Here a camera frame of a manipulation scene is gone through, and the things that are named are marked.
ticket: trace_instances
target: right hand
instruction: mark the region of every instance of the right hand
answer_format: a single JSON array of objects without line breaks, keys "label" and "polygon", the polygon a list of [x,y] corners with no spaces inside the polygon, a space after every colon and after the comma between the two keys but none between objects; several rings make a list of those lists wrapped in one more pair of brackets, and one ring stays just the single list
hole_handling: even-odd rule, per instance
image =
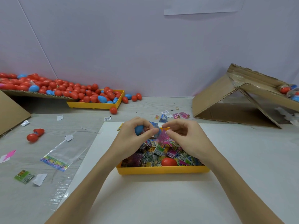
[{"label": "right hand", "polygon": [[179,143],[185,152],[198,158],[207,165],[219,154],[219,151],[204,133],[196,121],[175,119],[164,123],[163,128],[170,127],[167,135]]}]

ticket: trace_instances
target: hand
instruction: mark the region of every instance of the hand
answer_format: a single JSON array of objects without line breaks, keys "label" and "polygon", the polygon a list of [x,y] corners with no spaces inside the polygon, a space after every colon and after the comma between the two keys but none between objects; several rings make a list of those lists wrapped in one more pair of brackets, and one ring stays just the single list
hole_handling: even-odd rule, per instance
[{"label": "hand", "polygon": [[[137,136],[135,127],[140,125],[144,126],[145,132]],[[159,129],[154,128],[146,119],[135,117],[123,124],[107,152],[113,154],[121,162],[136,152],[143,142],[158,132]]]},{"label": "hand", "polygon": [[175,119],[163,124],[162,127],[170,127],[166,131],[167,135],[179,143],[189,155],[198,158],[205,165],[219,154],[196,121]]}]

